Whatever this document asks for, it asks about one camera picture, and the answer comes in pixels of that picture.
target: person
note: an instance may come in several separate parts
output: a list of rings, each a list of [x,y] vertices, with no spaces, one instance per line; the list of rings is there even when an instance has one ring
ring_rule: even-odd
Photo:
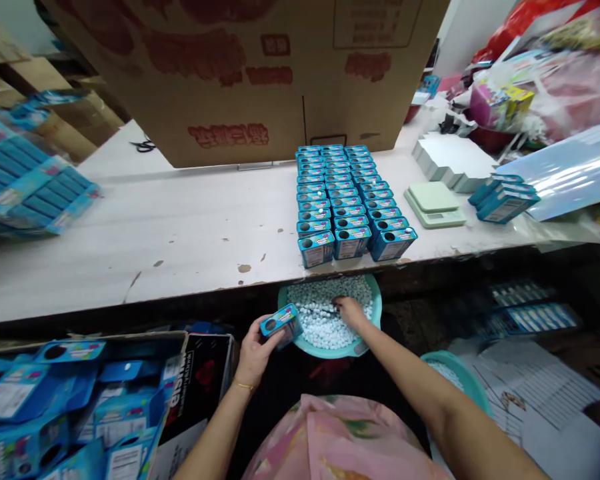
[[[547,478],[468,396],[369,322],[356,300],[337,297],[333,302],[422,418],[456,479]],[[175,480],[225,478],[249,398],[283,336],[278,332],[260,344],[259,325],[268,316],[249,328],[234,381]],[[384,405],[360,397],[302,395],[262,442],[242,478],[378,480],[448,475]]]

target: gold bracelet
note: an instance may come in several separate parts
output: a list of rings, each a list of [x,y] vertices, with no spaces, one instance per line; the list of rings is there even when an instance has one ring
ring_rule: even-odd
[[[244,383],[240,383],[238,382],[238,380],[235,379],[235,377],[233,378],[233,382],[234,384],[236,384],[238,387],[242,387],[242,388],[246,388],[249,389],[249,391],[252,391],[255,388],[255,385],[245,385]]]

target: hand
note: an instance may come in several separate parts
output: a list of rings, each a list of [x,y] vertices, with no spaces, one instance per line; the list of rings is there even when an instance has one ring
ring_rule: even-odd
[[[342,321],[357,333],[360,333],[360,328],[369,322],[358,300],[340,296],[334,298],[331,302],[340,312]]]
[[[269,356],[273,349],[280,343],[284,337],[284,332],[279,331],[273,334],[264,345],[260,345],[260,322],[269,318],[269,315],[263,315],[253,321],[249,327],[247,336],[242,341],[240,348],[240,362],[235,372],[235,380],[245,385],[258,385],[260,378],[267,368]]]

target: woman's left hand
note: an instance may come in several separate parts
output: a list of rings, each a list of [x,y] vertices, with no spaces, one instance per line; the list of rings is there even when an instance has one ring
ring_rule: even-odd
[[[284,332],[279,331],[272,335],[266,343],[260,345],[260,322],[270,316],[271,314],[257,318],[249,327],[249,332],[242,341],[242,348],[240,349],[240,362],[238,362],[238,368],[235,372],[236,382],[245,385],[258,385],[265,368],[267,368],[271,352],[284,337]]]

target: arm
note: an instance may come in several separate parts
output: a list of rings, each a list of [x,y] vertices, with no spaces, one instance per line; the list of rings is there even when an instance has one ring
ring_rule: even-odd
[[[456,478],[546,479],[468,396],[369,322],[356,300],[337,297],[334,304],[425,422]]]
[[[269,356],[284,335],[278,332],[264,345],[259,344],[260,322],[268,317],[264,315],[251,324],[242,342],[233,383],[174,480],[222,480],[227,475],[242,416],[251,398],[249,387],[255,388],[260,383]]]

